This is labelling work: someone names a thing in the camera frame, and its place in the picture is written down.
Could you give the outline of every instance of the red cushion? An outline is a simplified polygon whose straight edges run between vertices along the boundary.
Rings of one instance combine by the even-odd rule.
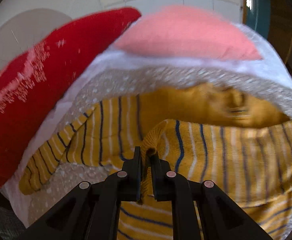
[[[0,187],[63,93],[139,17],[137,10],[122,8],[75,20],[0,71]]]

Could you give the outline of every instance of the round metal screw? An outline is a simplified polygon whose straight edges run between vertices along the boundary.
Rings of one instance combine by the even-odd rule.
[[[204,182],[205,187],[213,187],[214,183],[211,180],[206,180]]]
[[[120,178],[124,178],[127,176],[127,172],[126,171],[119,171],[117,173],[117,176],[120,177]]]
[[[170,178],[174,178],[176,177],[176,172],[175,171],[168,171],[166,173],[167,177],[170,177]]]
[[[80,189],[86,189],[89,187],[89,183],[87,181],[83,181],[80,183],[79,188]]]

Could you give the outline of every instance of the knit fabric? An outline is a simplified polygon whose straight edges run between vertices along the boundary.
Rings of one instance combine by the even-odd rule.
[[[122,203],[119,239],[173,238],[171,203],[155,201],[145,163],[156,152],[189,180],[213,180],[273,238],[284,231],[292,207],[292,120],[265,100],[210,84],[93,105],[35,152],[20,190],[40,190],[59,163],[119,171],[135,146],[147,174],[143,204]]]

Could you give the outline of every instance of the yellow fabric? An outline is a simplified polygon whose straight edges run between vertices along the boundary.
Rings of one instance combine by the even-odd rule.
[[[144,164],[157,151],[188,179],[215,181],[273,238],[283,232],[292,206],[292,121],[265,100],[210,84],[95,104],[35,152],[20,190],[40,190],[59,162],[118,171],[134,146]],[[171,205],[157,203],[150,175],[144,179],[143,205],[122,203],[118,238],[172,239]]]

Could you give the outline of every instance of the white sheet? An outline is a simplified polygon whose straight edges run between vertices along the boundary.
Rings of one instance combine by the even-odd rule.
[[[127,70],[151,65],[171,65],[180,68],[197,67],[199,69],[204,67],[224,69],[234,73],[244,73],[265,79],[265,82],[273,81],[292,89],[292,78],[273,47],[249,27],[242,24],[236,24],[236,26],[254,42],[264,58],[263,60],[219,61],[185,57],[140,57],[124,51],[115,50],[111,46],[105,52],[98,55],[85,72],[71,85],[64,97],[57,102],[55,109],[49,112],[36,135],[28,144],[15,174],[3,186],[3,191],[8,196],[14,212],[23,224],[26,227],[29,226],[28,208],[31,196],[23,195],[19,191],[18,184],[27,162],[37,148],[51,137],[57,124],[71,107],[78,92],[98,73],[114,68]]]

